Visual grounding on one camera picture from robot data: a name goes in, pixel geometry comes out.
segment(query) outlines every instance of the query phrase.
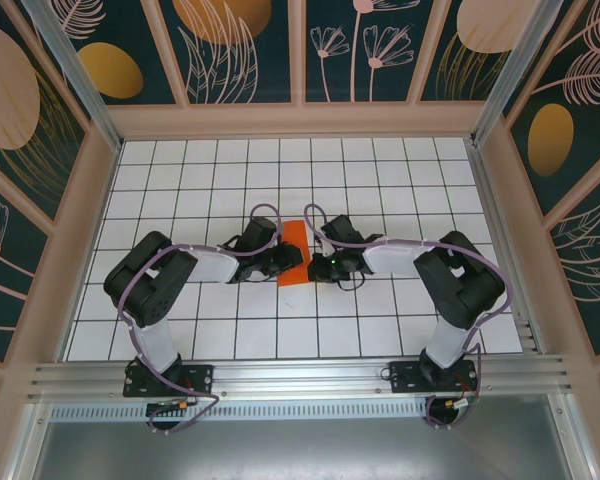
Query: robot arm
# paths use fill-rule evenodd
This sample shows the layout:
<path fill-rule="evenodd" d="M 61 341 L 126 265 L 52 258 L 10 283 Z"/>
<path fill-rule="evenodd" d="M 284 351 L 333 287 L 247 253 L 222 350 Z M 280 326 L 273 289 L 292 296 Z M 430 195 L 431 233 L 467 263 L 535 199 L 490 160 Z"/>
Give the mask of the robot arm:
<path fill-rule="evenodd" d="M 345 215 L 322 227 L 330 240 L 368 244 Z M 440 243 L 480 253 L 460 232 L 451 232 Z M 309 278 L 318 282 L 350 280 L 354 272 L 363 275 L 398 274 L 419 276 L 440 314 L 433 337 L 420 356 L 421 374 L 433 386 L 441 383 L 460 360 L 476 320 L 492 308 L 505 286 L 484 263 L 445 248 L 427 249 L 400 244 L 378 244 L 368 248 L 341 248 L 324 256 L 314 254 Z"/>
<path fill-rule="evenodd" d="M 285 242 L 256 255 L 244 255 L 265 246 L 275 234 L 274 223 L 264 217 L 253 217 L 244 233 L 230 239 L 222 248 L 175 250 L 153 266 L 155 275 L 149 272 L 142 275 L 131 290 L 124 310 L 134 321 L 130 328 L 141 351 L 159 373 L 166 373 L 169 380 L 178 382 L 181 358 L 173 345 L 166 315 L 187 282 L 237 283 L 248 281 L 255 272 L 273 277 L 302 263 L 301 251 Z M 151 232 L 109 273 L 104 290 L 116 307 L 134 275 L 171 245 L 162 233 Z M 242 255 L 234 256 L 231 252 Z M 147 375 L 147 379 L 152 380 L 152 376 Z"/>

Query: cable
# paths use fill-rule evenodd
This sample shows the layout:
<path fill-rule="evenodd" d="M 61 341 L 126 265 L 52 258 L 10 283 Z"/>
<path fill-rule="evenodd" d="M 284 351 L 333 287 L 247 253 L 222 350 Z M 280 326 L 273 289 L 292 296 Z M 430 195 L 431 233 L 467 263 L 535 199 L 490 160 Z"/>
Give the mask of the cable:
<path fill-rule="evenodd" d="M 326 223 L 327 214 L 325 213 L 324 209 L 320 205 L 316 205 L 315 203 L 310 203 L 304 207 L 304 221 L 306 222 L 307 226 L 309 227 L 309 229 L 313 232 L 313 234 L 315 236 L 317 236 L 321 241 L 327 242 L 333 246 L 342 247 L 342 248 L 369 248 L 369 247 L 377 247 L 380 245 L 409 245 L 409 246 L 413 246 L 413 247 L 444 248 L 446 250 L 451 250 L 454 252 L 461 253 L 463 255 L 467 255 L 467 256 L 485 264 L 487 267 L 489 267 L 491 270 L 493 270 L 493 272 L 502 279 L 502 282 L 504 283 L 504 285 L 506 287 L 507 298 L 505 299 L 504 304 L 502 304 L 499 308 L 497 308 L 493 312 L 487 313 L 485 316 L 478 319 L 476 321 L 476 323 L 473 325 L 473 327 L 471 327 L 471 331 L 469 332 L 469 335 L 467 335 L 467 339 L 465 340 L 464 345 L 462 346 L 462 349 L 464 351 L 466 351 L 467 347 L 471 344 L 471 340 L 472 340 L 473 336 L 476 334 L 476 332 L 478 331 L 478 329 L 486 321 L 491 320 L 493 317 L 500 315 L 507 308 L 509 308 L 509 305 L 511 305 L 511 300 L 513 299 L 513 295 L 512 295 L 513 285 L 511 284 L 511 280 L 509 280 L 508 275 L 504 271 L 502 271 L 499 267 L 497 267 L 492 262 L 490 262 L 489 260 L 487 260 L 486 258 L 484 258 L 482 255 L 480 255 L 478 253 L 475 253 L 464 247 L 459 247 L 457 245 L 451 245 L 451 244 L 442 243 L 442 242 L 435 242 L 432 240 L 385 239 L 385 240 L 377 240 L 375 242 L 370 242 L 370 243 L 337 242 L 335 240 L 331 240 L 330 238 L 328 238 L 324 233 L 322 233 L 320 230 L 318 230 L 315 227 L 315 225 L 311 221 L 311 218 L 309 215 L 309 210 L 313 209 L 313 208 L 318 210 L 318 212 L 320 212 L 320 214 L 322 215 L 322 218 L 324 219 L 324 221 Z"/>
<path fill-rule="evenodd" d="M 477 379 L 478 379 L 478 384 L 476 385 L 476 389 L 474 391 L 474 395 L 476 396 L 476 398 L 480 397 L 480 386 L 482 384 L 482 348 L 480 346 L 479 343 L 477 343 L 471 350 L 469 350 L 467 353 L 473 353 L 474 351 L 478 351 L 478 371 L 477 373 Z M 433 401 L 436 399 L 437 397 L 435 395 L 430 396 L 429 398 L 427 398 L 427 403 L 425 404 L 424 407 L 424 419 L 425 421 L 432 426 L 433 428 L 440 428 L 440 427 L 446 427 L 448 430 L 451 430 L 451 424 L 447 425 L 443 422 L 441 422 L 440 420 L 438 420 L 437 418 L 434 418 L 431 416 L 431 404 L 433 403 Z M 467 407 L 467 409 L 465 410 L 464 414 L 462 414 L 462 416 L 460 417 L 459 420 L 456 420 L 455 422 L 453 422 L 453 426 L 457 427 L 458 425 L 460 425 L 462 422 L 466 421 L 467 417 L 469 416 L 469 414 L 472 411 L 472 407 L 473 405 L 469 405 Z"/>
<path fill-rule="evenodd" d="M 204 407 L 202 410 L 200 410 L 200 412 L 198 412 L 196 415 L 194 415 L 193 418 L 191 418 L 190 420 L 187 420 L 186 422 L 181 422 L 178 425 L 176 425 L 175 427 L 170 428 L 169 430 L 158 430 L 153 424 L 153 419 L 155 418 L 155 415 L 152 415 L 149 418 L 149 426 L 151 427 L 153 433 L 160 434 L 160 435 L 169 435 L 170 433 L 181 432 L 182 430 L 186 429 L 187 427 L 193 425 L 200 417 L 202 417 L 205 413 L 207 413 L 214 406 L 216 406 L 216 404 L 220 401 L 220 397 L 218 397 L 217 395 L 214 395 L 212 393 L 196 392 L 193 389 L 181 387 L 180 385 L 177 385 L 176 383 L 173 383 L 169 379 L 165 378 L 151 364 L 151 361 L 146 357 L 146 355 L 142 351 L 142 347 L 140 346 L 140 343 L 138 342 L 136 332 L 133 329 L 133 327 L 135 326 L 135 322 L 124 311 L 124 304 L 127 301 L 127 298 L 129 297 L 129 294 L 131 293 L 133 288 L 136 286 L 136 284 L 138 283 L 140 278 L 147 272 L 147 270 L 149 270 L 162 257 L 173 252 L 174 250 L 189 250 L 189 251 L 201 250 L 201 251 L 219 252 L 219 253 L 224 253 L 226 255 L 232 255 L 234 257 L 247 257 L 247 256 L 257 255 L 258 253 L 264 252 L 266 249 L 268 249 L 274 243 L 276 243 L 278 238 L 282 235 L 283 225 L 282 225 L 282 217 L 280 217 L 280 212 L 278 211 L 278 209 L 268 203 L 259 203 L 258 205 L 253 207 L 251 209 L 251 212 L 249 213 L 249 218 L 253 218 L 253 213 L 258 208 L 261 208 L 261 207 L 267 207 L 267 208 L 270 208 L 271 210 L 273 210 L 273 212 L 276 214 L 276 218 L 277 218 L 276 231 L 271 236 L 271 240 L 269 240 L 269 242 L 267 242 L 264 246 L 254 250 L 253 252 L 232 252 L 230 250 L 225 250 L 222 248 L 208 247 L 206 245 L 189 245 L 189 244 L 171 245 L 171 246 L 165 248 L 164 250 L 161 250 L 160 252 L 156 253 L 133 276 L 133 278 L 131 279 L 131 282 L 129 282 L 129 285 L 127 285 L 127 287 L 122 292 L 122 295 L 120 296 L 120 301 L 118 302 L 118 317 L 120 318 L 120 320 L 125 322 L 127 324 L 127 327 L 129 328 L 129 336 L 131 337 L 131 343 L 133 344 L 133 348 L 135 348 L 136 353 L 138 354 L 138 360 L 140 360 L 144 364 L 144 366 L 147 367 L 147 369 L 152 373 L 153 376 L 155 376 L 158 380 L 160 380 L 162 383 L 164 383 L 166 386 L 172 388 L 173 390 L 182 392 L 182 393 L 186 394 L 187 397 L 212 399 L 212 402 L 209 405 L 207 405 L 206 407 Z"/>

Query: black grid line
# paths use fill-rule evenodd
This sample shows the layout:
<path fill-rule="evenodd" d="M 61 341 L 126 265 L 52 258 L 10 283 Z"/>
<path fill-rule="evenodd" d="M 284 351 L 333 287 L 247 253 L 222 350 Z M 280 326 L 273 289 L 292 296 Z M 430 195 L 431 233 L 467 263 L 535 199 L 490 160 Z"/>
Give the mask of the black grid line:
<path fill-rule="evenodd" d="M 214 158 L 218 158 L 218 141 L 216 140 L 216 152 L 214 154 Z M 209 238 L 209 218 L 211 217 L 211 202 L 213 201 L 213 184 L 216 181 L 216 163 L 213 164 L 213 172 L 211 174 L 211 193 L 209 194 L 209 209 L 207 211 L 207 227 L 204 233 L 204 244 L 207 244 L 207 240 Z M 200 288 L 198 290 L 198 306 L 196 308 L 196 326 L 193 329 L 193 345 L 191 346 L 191 358 L 194 358 L 194 353 L 196 351 L 196 338 L 198 335 L 198 316 L 200 315 L 200 299 L 202 298 L 202 283 L 200 283 Z"/>
<path fill-rule="evenodd" d="M 315 199 L 315 193 L 314 193 L 314 188 L 313 188 L 313 142 L 311 141 L 311 139 L 309 139 L 309 160 L 311 160 L 310 164 L 311 164 L 311 203 L 315 203 L 316 199 Z M 316 226 L 316 216 L 314 215 L 314 210 L 311 210 L 311 221 L 313 222 L 314 227 Z M 313 232 L 311 232 L 311 245 L 312 246 L 316 246 L 316 240 L 315 240 L 315 234 Z M 320 358 L 320 316 L 318 314 L 319 312 L 319 306 L 318 306 L 318 284 L 314 282 L 314 286 L 313 286 L 313 292 L 315 294 L 316 297 L 316 355 L 318 358 Z"/>
<path fill-rule="evenodd" d="M 376 156 L 376 147 L 373 142 L 371 142 L 371 148 L 373 149 L 373 156 Z M 407 164 L 407 172 L 409 172 L 409 162 L 405 160 L 405 164 Z M 387 232 L 387 220 L 384 215 L 384 200 L 382 199 L 382 188 L 380 186 L 380 172 L 378 172 L 378 162 L 374 163 L 376 167 L 376 178 L 378 179 L 378 195 L 380 195 L 380 210 L 382 211 L 382 224 L 384 225 L 384 234 L 388 235 Z M 411 183 L 411 175 L 409 174 L 409 183 Z M 391 275 L 391 291 L 393 292 L 393 307 L 395 309 L 396 316 L 396 324 L 398 325 L 398 339 L 400 340 L 400 353 L 404 355 L 404 347 L 402 346 L 402 333 L 400 331 L 400 318 L 398 317 L 398 300 L 396 298 L 396 286 L 394 283 L 393 274 Z M 360 345 L 360 355 L 362 355 L 362 345 Z"/>
<path fill-rule="evenodd" d="M 340 139 L 340 149 L 342 150 L 342 174 L 344 176 L 344 198 L 347 202 L 347 216 L 350 216 L 351 213 L 349 212 L 349 192 L 347 190 L 347 173 L 346 173 L 346 166 L 345 166 L 345 160 L 344 160 L 344 146 L 342 144 L 342 139 Z M 351 279 L 352 279 L 352 284 L 355 287 L 355 282 L 356 282 L 356 278 L 355 278 L 355 274 L 351 275 Z M 356 326 L 358 328 L 358 356 L 362 356 L 362 339 L 360 338 L 360 312 L 358 310 L 358 294 L 356 292 L 357 289 L 353 290 L 353 298 L 354 301 L 356 303 Z"/>
<path fill-rule="evenodd" d="M 144 198 L 147 195 L 147 188 L 149 187 L 149 179 L 151 178 L 151 170 L 153 169 L 153 157 L 156 154 L 156 146 L 157 146 L 158 142 L 154 142 L 153 143 L 153 151 L 151 152 L 151 167 L 149 168 L 149 175 L 147 175 L 147 183 L 145 184 L 145 190 L 142 192 L 142 202 L 140 203 L 140 212 L 138 213 L 138 217 L 140 217 L 142 215 L 142 208 L 144 207 Z M 140 218 L 138 218 L 137 222 L 136 222 L 136 229 L 135 232 L 133 233 L 133 238 L 135 240 L 135 238 L 138 236 L 138 228 L 140 226 Z M 116 323 L 115 326 L 113 328 L 113 336 L 111 337 L 111 344 L 109 345 L 109 355 L 107 355 L 107 360 L 111 359 L 111 352 L 113 352 L 113 342 L 116 339 L 116 332 L 118 331 L 118 325 L 120 324 L 122 320 L 117 320 L 116 319 Z"/>

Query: vent grille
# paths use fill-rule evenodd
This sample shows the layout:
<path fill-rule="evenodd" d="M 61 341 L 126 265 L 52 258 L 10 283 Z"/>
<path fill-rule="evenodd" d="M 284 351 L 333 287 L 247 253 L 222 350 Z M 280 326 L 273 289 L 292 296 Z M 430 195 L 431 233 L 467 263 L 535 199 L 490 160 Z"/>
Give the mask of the vent grille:
<path fill-rule="evenodd" d="M 203 420 L 317 420 L 346 418 L 400 418 L 424 416 L 425 400 L 401 398 L 383 400 L 314 400 L 276 402 L 232 402 L 225 400 Z M 56 404 L 52 423 L 145 422 L 146 403 Z M 203 407 L 189 407 L 186 413 L 171 412 L 155 421 L 177 417 L 189 419 Z"/>

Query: metal floor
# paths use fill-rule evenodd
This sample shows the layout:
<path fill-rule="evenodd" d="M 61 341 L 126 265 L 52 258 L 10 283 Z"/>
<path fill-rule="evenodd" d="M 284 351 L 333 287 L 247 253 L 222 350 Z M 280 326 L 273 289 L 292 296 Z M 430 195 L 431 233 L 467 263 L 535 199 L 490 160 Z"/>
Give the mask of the metal floor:
<path fill-rule="evenodd" d="M 50 424 L 37 480 L 562 480 L 546 398 L 490 397 L 457 430 L 422 418 Z"/>

